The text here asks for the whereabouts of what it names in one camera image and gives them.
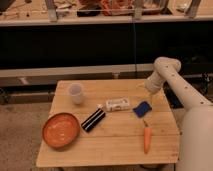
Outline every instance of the wooden bowl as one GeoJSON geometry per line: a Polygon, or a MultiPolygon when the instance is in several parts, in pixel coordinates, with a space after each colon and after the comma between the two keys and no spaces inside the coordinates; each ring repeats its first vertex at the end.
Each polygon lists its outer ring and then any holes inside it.
{"type": "Polygon", "coordinates": [[[42,136],[47,145],[61,148],[75,140],[80,132],[79,122],[69,113],[59,113],[47,120],[42,136]]]}

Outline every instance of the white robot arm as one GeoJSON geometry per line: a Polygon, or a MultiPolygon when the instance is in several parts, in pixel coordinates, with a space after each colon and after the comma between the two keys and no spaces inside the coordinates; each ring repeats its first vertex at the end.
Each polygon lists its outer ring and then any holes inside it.
{"type": "Polygon", "coordinates": [[[180,68],[177,59],[157,58],[145,86],[155,94],[167,81],[187,111],[182,123],[177,171],[212,171],[213,105],[178,74],[180,68]]]}

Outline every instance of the sponge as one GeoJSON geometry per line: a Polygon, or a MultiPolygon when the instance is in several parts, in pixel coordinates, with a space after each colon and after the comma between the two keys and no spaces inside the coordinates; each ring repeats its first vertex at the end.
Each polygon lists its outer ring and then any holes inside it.
{"type": "Polygon", "coordinates": [[[133,111],[139,118],[143,117],[147,112],[151,110],[152,107],[146,101],[141,102],[137,107],[133,108],[133,111]]]}

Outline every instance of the table surface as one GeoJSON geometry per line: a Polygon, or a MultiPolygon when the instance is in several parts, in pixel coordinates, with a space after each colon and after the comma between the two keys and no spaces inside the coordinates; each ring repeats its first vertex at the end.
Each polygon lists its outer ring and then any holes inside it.
{"type": "Polygon", "coordinates": [[[41,143],[38,167],[132,165],[175,163],[179,154],[179,130],[163,90],[150,96],[143,79],[59,81],[50,117],[60,112],[74,114],[80,123],[90,116],[98,104],[108,99],[127,97],[131,109],[106,112],[106,117],[89,133],[83,129],[79,137],[66,149],[56,151],[41,143]],[[83,84],[85,101],[74,105],[67,93],[73,82],[83,84]],[[144,119],[152,128],[151,149],[143,150],[142,118],[132,108],[147,101],[152,106],[144,119]]]}

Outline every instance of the orange carrot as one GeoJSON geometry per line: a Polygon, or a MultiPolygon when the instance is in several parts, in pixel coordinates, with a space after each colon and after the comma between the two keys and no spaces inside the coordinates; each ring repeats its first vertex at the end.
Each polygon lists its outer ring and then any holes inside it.
{"type": "Polygon", "coordinates": [[[145,128],[144,128],[144,152],[147,154],[150,149],[151,145],[151,138],[152,138],[152,129],[148,126],[148,124],[144,121],[145,128]]]}

